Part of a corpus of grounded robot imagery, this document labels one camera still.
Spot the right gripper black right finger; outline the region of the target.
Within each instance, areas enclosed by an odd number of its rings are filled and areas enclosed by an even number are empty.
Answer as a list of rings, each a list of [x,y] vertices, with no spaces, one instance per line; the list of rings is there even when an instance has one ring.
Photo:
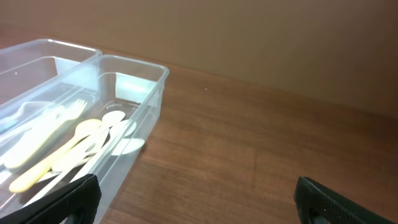
[[[294,192],[302,224],[394,224],[309,177],[299,177]]]

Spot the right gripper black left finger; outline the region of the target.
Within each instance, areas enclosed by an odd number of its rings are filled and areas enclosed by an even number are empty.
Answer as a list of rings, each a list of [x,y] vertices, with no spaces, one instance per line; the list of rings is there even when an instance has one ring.
[[[92,224],[101,199],[98,178],[86,174],[34,203],[1,218],[1,224],[52,224],[71,217]]]

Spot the yellow plastic spoon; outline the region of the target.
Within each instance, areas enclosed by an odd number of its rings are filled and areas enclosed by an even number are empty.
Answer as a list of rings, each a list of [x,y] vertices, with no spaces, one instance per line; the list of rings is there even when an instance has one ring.
[[[95,132],[101,124],[102,121],[99,119],[87,119],[78,124],[70,140],[14,180],[9,186],[9,191],[12,193],[21,193],[31,188],[51,169],[51,166],[60,157],[68,152],[80,140],[89,136],[92,132]]]

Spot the white spoon four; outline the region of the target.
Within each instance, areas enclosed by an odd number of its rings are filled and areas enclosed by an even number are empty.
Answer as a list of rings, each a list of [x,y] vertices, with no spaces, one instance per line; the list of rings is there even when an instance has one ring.
[[[118,124],[124,117],[125,117],[125,112],[123,111],[111,111],[109,113],[106,113],[102,117],[102,123],[101,126],[94,132],[92,132],[86,139],[82,140],[82,142],[78,143],[76,146],[74,146],[72,149],[70,149],[66,154],[64,154],[61,158],[66,156],[67,154],[77,151],[79,149],[83,149],[83,146],[90,146],[94,143],[95,139],[98,137],[99,134],[101,134],[105,129],[110,128],[114,126],[115,124]],[[56,163],[61,161],[61,158],[57,160],[53,165],[52,165],[52,171],[54,172],[61,172],[63,165],[60,165],[58,168]]]

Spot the yellow plastic fork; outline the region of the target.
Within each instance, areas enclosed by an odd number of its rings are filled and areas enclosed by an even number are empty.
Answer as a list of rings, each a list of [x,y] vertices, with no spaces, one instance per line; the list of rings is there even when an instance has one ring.
[[[54,112],[46,114],[1,157],[2,164],[8,169],[24,165],[63,123],[77,119],[86,105],[85,100],[78,99],[67,108],[59,106]]]

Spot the white fork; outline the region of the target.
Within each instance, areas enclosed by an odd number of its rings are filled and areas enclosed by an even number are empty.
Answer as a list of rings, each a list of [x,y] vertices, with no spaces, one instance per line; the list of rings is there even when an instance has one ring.
[[[28,111],[31,108],[40,108],[43,106],[48,106],[51,105],[52,102],[49,101],[26,101],[21,106],[19,109],[12,115],[7,116],[5,118],[1,118],[1,124],[6,124],[10,121],[13,121],[23,115],[24,112]]]

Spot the light blue plastic fork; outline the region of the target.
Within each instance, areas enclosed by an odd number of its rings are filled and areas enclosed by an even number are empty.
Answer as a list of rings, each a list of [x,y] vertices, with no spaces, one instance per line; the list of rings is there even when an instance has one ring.
[[[7,121],[5,123],[2,123],[0,125],[0,133],[6,133],[7,131],[9,131],[11,128],[13,128],[16,124],[18,123],[17,119],[13,119],[12,121]]]

